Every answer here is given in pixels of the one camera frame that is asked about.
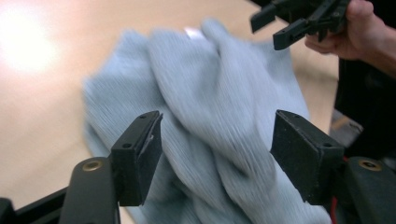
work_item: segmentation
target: gray cloth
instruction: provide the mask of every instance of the gray cloth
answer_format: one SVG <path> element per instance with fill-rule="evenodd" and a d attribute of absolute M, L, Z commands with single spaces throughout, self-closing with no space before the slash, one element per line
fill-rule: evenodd
<path fill-rule="evenodd" d="M 204 39 L 126 32 L 84 83 L 94 156 L 107 156 L 140 114 L 163 113 L 148 198 L 129 209 L 136 223 L 331 223 L 269 153 L 277 109 L 308 118 L 289 51 L 237 39 L 216 20 L 201 29 Z"/>

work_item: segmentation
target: towel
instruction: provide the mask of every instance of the towel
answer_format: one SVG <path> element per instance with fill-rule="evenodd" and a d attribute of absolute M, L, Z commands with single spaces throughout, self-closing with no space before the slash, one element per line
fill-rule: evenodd
<path fill-rule="evenodd" d="M 163 113 L 163 154 L 140 223 L 331 223 L 304 203 L 269 150 L 277 109 L 309 119 L 288 49 L 228 33 L 215 19 L 202 38 L 167 29 L 123 33 L 84 80 L 86 140 L 107 156 L 140 114 Z"/>

